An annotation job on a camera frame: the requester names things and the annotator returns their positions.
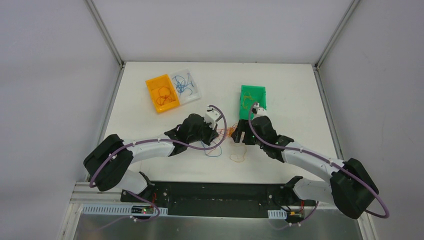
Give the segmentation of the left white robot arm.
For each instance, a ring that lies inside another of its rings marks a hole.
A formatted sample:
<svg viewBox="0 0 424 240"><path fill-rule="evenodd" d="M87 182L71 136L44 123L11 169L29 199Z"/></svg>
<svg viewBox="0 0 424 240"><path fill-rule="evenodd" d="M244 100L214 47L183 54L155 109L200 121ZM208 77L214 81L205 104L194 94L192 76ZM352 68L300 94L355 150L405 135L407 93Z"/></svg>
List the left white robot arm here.
<svg viewBox="0 0 424 240"><path fill-rule="evenodd" d="M172 157L196 142L206 146L219 136L218 121L223 115L211 110L201 116L190 114L181 124L153 139L123 140L117 134L107 136L83 161L91 179L89 186L101 192L118 188L132 192L140 202L152 198L153 183L142 172L129 169L133 163L157 157Z"/></svg>

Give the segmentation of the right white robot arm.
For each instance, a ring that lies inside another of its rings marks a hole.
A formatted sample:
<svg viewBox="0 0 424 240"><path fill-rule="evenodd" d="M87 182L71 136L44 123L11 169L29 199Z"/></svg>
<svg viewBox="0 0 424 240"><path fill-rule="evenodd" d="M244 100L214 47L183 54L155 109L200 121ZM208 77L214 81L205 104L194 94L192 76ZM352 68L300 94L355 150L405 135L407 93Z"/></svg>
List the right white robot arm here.
<svg viewBox="0 0 424 240"><path fill-rule="evenodd" d="M303 147L294 139L277 134L267 116L239 120L231 138L235 143L258 145L271 159L297 166L320 178L294 176L288 181L283 187L283 196L290 205L314 200L334 205L345 216L358 219L379 194L359 160L329 158Z"/></svg>

